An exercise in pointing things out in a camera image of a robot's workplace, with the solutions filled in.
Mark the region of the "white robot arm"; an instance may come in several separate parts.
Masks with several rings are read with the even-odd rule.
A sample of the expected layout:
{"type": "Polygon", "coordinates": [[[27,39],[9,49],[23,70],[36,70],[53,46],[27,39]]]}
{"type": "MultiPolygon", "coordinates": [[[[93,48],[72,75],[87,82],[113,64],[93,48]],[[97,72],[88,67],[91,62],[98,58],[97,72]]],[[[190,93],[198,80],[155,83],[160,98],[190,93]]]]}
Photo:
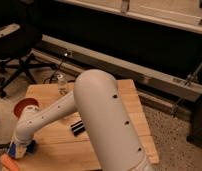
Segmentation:
{"type": "Polygon", "coordinates": [[[116,79],[102,70],[81,73],[74,89],[40,109],[34,98],[18,102],[18,117],[9,155],[22,158],[34,133],[73,113],[79,113],[103,171],[154,171],[118,92],[116,79]]]}

